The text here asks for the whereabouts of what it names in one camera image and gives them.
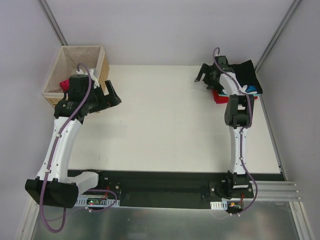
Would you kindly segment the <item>red t shirt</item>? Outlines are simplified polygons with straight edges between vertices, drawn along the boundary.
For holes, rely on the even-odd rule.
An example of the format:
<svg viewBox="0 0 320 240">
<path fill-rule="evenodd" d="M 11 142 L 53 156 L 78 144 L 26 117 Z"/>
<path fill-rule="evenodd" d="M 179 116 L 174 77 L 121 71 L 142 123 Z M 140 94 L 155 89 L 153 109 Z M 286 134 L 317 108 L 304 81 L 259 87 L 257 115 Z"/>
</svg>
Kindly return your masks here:
<svg viewBox="0 0 320 240">
<path fill-rule="evenodd" d="M 213 100 L 216 104 L 227 104 L 229 101 L 230 95 L 219 94 L 215 89 L 211 90 Z"/>
</svg>

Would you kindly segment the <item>pink t shirt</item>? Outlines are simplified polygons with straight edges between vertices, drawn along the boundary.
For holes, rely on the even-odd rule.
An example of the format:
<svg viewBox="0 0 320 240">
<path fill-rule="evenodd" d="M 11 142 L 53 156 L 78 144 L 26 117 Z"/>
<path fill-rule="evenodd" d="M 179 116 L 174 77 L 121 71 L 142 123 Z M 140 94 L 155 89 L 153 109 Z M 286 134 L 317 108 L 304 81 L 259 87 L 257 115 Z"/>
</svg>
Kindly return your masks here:
<svg viewBox="0 0 320 240">
<path fill-rule="evenodd" d="M 69 83 L 69 79 L 66 79 L 64 81 L 61 81 L 59 83 L 60 88 L 62 89 L 62 91 L 65 93 L 69 90 L 70 87 L 70 83 Z"/>
</svg>

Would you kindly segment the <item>wicker basket with liner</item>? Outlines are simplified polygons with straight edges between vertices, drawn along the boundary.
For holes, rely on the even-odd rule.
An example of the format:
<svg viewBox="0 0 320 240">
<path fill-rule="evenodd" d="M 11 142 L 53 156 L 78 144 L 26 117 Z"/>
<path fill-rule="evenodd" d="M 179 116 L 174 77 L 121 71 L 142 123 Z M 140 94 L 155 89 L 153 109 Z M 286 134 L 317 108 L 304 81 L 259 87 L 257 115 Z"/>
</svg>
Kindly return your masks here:
<svg viewBox="0 0 320 240">
<path fill-rule="evenodd" d="M 61 46 L 42 90 L 42 95 L 52 107 L 64 97 L 60 82 L 75 75 L 79 63 L 93 69 L 102 90 L 106 90 L 105 81 L 108 79 L 110 67 L 103 46 Z"/>
</svg>

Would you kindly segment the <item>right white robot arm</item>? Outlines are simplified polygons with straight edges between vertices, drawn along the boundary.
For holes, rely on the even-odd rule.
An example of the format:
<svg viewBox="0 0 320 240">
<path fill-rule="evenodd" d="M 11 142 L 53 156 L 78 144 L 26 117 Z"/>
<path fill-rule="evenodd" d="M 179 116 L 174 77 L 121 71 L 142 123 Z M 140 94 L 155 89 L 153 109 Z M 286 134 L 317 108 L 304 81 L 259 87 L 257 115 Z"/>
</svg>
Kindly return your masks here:
<svg viewBox="0 0 320 240">
<path fill-rule="evenodd" d="M 194 81 L 199 82 L 201 78 L 209 89 L 221 85 L 228 96 L 224 122 L 229 127 L 231 140 L 230 165 L 225 181 L 214 188 L 214 193 L 230 200 L 250 186 L 246 141 L 248 129 L 252 125 L 255 97 L 240 85 L 225 56 L 213 57 L 213 65 L 204 63 Z"/>
</svg>

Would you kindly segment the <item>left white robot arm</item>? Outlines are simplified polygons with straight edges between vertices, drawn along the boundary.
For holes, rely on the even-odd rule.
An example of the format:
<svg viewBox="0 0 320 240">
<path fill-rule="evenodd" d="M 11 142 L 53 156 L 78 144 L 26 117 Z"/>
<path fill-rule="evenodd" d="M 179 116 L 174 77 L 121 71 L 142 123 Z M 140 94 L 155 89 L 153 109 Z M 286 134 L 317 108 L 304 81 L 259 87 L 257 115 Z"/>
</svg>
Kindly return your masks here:
<svg viewBox="0 0 320 240">
<path fill-rule="evenodd" d="M 39 205 L 70 209 L 78 196 L 88 190 L 96 195 L 105 191 L 106 183 L 96 172 L 68 176 L 73 146 L 85 117 L 122 102 L 110 80 L 105 81 L 108 94 L 94 83 L 86 74 L 71 75 L 68 90 L 55 105 L 53 133 L 46 157 L 36 177 L 25 183 L 25 190 Z"/>
</svg>

